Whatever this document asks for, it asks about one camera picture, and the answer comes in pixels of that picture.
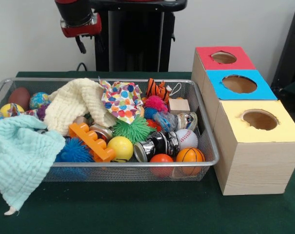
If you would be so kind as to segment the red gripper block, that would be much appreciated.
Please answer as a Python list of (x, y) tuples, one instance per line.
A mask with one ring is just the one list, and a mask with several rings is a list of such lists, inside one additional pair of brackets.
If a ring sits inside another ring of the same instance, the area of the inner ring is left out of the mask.
[(101, 18), (99, 13), (94, 13), (91, 19), (84, 25), (69, 26), (63, 19), (60, 20), (60, 27), (67, 38), (74, 38), (77, 46), (82, 54), (86, 54), (84, 44), (80, 40), (80, 36), (94, 36), (95, 35), (95, 52), (103, 53), (105, 45), (101, 36)]

